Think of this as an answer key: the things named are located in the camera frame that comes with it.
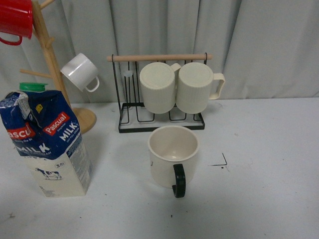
black mark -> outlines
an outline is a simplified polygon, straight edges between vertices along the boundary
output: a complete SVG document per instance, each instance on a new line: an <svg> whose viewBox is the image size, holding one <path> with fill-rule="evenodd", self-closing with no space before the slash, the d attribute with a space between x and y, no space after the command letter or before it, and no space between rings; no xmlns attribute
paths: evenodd
<svg viewBox="0 0 319 239"><path fill-rule="evenodd" d="M227 163L227 160L226 160L226 158L225 158L225 155L224 155L224 153L222 153L222 155L223 155L223 158L224 158L224 160L225 160L225 164L214 164L213 166L226 166L228 163Z"/></svg>

milk carton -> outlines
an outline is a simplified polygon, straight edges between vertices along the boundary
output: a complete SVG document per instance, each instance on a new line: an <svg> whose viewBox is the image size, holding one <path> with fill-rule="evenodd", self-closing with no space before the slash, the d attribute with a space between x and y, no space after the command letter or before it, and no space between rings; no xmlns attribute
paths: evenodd
<svg viewBox="0 0 319 239"><path fill-rule="evenodd" d="M0 115L46 197L86 194L92 165L79 122L60 91L11 92L0 102Z"/></svg>

black metal rack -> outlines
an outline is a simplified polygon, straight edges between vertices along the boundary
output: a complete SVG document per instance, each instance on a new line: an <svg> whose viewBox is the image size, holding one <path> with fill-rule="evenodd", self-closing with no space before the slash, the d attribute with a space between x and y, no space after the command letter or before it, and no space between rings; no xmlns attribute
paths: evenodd
<svg viewBox="0 0 319 239"><path fill-rule="evenodd" d="M145 56L110 56L108 61L113 64L113 73L116 86L117 100L120 112L119 133L130 132L149 132L156 128L168 124L178 124L191 130L205 129L205 122L201 113L189 116L181 112L176 105L165 114L153 114L146 110L144 103L141 101L140 83L139 83L139 64L140 62L164 62L167 61L187 61L203 60L204 64L211 59L210 54L193 54L193 55L145 55ZM127 72L124 77L124 94L126 101L121 104L119 94L119 82L116 72L116 62L126 62Z"/></svg>

gray curtain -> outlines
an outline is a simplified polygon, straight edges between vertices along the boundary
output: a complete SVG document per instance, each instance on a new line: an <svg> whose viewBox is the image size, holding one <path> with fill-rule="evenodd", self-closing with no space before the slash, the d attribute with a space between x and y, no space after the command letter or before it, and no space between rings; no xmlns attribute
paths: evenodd
<svg viewBox="0 0 319 239"><path fill-rule="evenodd" d="M42 14L61 68L81 52L99 69L93 93L64 78L72 103L117 101L112 54L211 53L207 65L226 78L222 99L319 96L319 0L56 0ZM48 73L36 37L1 43L0 53L0 98L22 81L54 89L19 72ZM116 65L119 78L125 67Z"/></svg>

wooden mug tree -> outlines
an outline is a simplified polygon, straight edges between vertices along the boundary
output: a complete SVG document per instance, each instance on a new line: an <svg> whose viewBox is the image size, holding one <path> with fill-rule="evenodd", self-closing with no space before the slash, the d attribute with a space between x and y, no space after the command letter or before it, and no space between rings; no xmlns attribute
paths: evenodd
<svg viewBox="0 0 319 239"><path fill-rule="evenodd" d="M71 106L69 97L67 95L67 92L63 83L62 74L60 72L60 68L57 63L55 53L52 47L54 37L49 36L48 30L46 28L45 21L41 12L43 8L50 5L52 2L54 2L54 0L46 0L42 4L39 4L38 1L32 1L33 27L34 27L33 35L36 36L36 38L38 39L40 43L46 64L50 71L50 75L28 71L24 69L21 69L20 72L36 75L36 76L41 76L41 77L46 77L46 78L51 78L54 81L54 85L56 89L62 92L68 105ZM75 113L80 123L80 129L82 133L89 131L94 126L96 122L96 115L92 111L85 108L72 108L72 110Z"/></svg>

